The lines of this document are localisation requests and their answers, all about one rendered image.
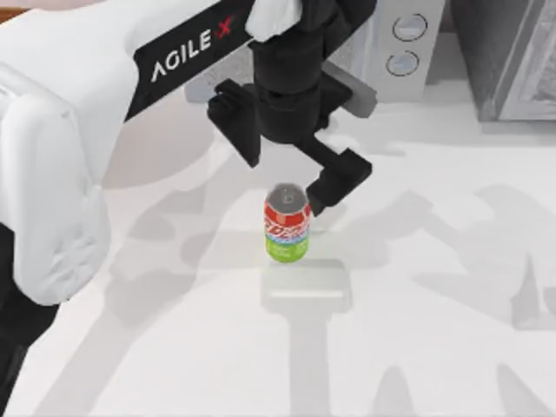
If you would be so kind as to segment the red white green can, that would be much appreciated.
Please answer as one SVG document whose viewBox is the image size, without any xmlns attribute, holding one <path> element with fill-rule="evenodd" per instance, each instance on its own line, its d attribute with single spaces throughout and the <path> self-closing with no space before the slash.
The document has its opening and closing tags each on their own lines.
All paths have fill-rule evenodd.
<svg viewBox="0 0 556 417">
<path fill-rule="evenodd" d="M 291 182 L 274 185 L 264 201 L 265 248 L 282 263 L 299 261 L 308 251 L 311 207 L 305 191 Z"/>
</svg>

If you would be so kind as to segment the round microwave knob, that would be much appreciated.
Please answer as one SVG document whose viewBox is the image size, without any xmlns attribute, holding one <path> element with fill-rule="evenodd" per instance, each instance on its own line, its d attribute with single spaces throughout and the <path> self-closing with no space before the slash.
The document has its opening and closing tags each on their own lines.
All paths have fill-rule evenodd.
<svg viewBox="0 0 556 417">
<path fill-rule="evenodd" d="M 411 50 L 403 50 L 392 54 L 385 64 L 388 74 L 396 77 L 410 76 L 419 66 L 420 58 Z"/>
<path fill-rule="evenodd" d="M 427 19 L 420 13 L 413 13 L 395 20 L 393 35 L 401 42 L 414 42 L 422 38 L 427 29 Z"/>
</svg>

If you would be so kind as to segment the grey cabinet with dark inside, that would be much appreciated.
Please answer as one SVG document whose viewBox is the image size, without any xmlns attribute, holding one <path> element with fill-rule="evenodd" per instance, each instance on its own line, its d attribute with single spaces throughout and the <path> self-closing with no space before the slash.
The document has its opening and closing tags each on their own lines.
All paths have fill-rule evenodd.
<svg viewBox="0 0 556 417">
<path fill-rule="evenodd" d="M 482 122 L 556 122 L 556 0 L 450 0 Z"/>
</svg>

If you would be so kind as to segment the wooden cupboard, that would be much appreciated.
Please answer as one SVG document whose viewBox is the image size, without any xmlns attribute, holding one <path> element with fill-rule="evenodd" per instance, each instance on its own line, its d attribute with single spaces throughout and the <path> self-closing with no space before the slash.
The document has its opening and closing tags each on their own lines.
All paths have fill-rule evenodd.
<svg viewBox="0 0 556 417">
<path fill-rule="evenodd" d="M 0 0 L 0 23 L 42 7 L 43 4 L 40 0 Z"/>
</svg>

